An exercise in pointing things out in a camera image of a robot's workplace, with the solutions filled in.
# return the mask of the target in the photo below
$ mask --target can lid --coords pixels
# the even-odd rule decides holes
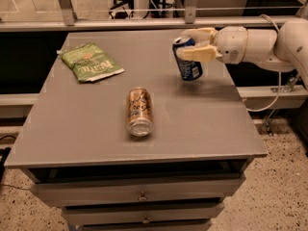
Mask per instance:
[[[146,90],[145,88],[142,88],[142,87],[135,87],[135,88],[132,88],[130,91],[132,90]]]
[[[184,35],[184,36],[181,36],[181,37],[179,37],[179,38],[176,38],[175,40],[174,40],[174,44],[182,44],[182,43],[185,43],[185,42],[187,42],[188,40],[190,40],[191,39],[191,37],[190,36],[188,36],[188,35]]]
[[[153,131],[153,123],[147,119],[139,119],[128,124],[127,129],[132,135],[142,137]]]

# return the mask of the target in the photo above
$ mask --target speckled floor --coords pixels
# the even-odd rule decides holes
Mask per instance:
[[[254,118],[269,155],[255,159],[239,190],[224,200],[225,208],[209,231],[308,230],[307,142],[292,121],[277,117],[270,137]],[[0,127],[0,137],[20,127]],[[16,169],[6,170],[3,184],[28,189],[32,182]],[[0,230],[68,230],[60,210],[48,208],[29,191],[0,188]]]

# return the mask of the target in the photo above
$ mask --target soda can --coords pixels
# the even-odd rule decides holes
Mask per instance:
[[[127,130],[138,137],[153,131],[153,112],[150,94],[146,89],[135,88],[127,96]]]
[[[203,74],[200,62],[185,61],[185,60],[180,59],[176,55],[176,50],[178,48],[183,48],[183,47],[187,47],[187,46],[194,46],[194,45],[195,45],[195,42],[194,42],[193,38],[191,38],[189,36],[183,36],[183,37],[177,38],[173,42],[173,45],[172,45],[173,54],[174,54],[175,60],[177,62],[177,65],[179,67],[179,70],[181,72],[182,79],[184,81],[195,80]]]

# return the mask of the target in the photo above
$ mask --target chip bag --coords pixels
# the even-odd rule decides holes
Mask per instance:
[[[95,43],[87,43],[61,54],[79,82],[93,82],[124,71]]]

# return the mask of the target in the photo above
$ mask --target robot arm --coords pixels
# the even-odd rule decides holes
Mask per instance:
[[[308,21],[286,22],[278,35],[274,30],[254,30],[244,27],[191,29],[196,46],[180,48],[179,58],[209,62],[217,58],[225,64],[253,63],[279,72],[296,69],[308,89]]]

